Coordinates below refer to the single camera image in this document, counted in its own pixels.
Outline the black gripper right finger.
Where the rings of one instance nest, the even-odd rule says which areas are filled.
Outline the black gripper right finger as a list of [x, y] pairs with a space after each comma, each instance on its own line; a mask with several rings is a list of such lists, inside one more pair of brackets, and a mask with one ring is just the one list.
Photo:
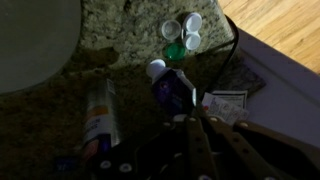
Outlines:
[[320, 180], [319, 148], [249, 121], [228, 125], [207, 115], [202, 105], [195, 112], [204, 124], [211, 151], [221, 157], [229, 177]]

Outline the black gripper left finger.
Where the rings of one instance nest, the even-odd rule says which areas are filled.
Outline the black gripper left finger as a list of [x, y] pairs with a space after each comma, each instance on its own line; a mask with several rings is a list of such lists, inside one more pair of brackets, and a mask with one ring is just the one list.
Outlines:
[[199, 125], [198, 117], [182, 114], [113, 147], [103, 142], [88, 169], [95, 180], [198, 180]]

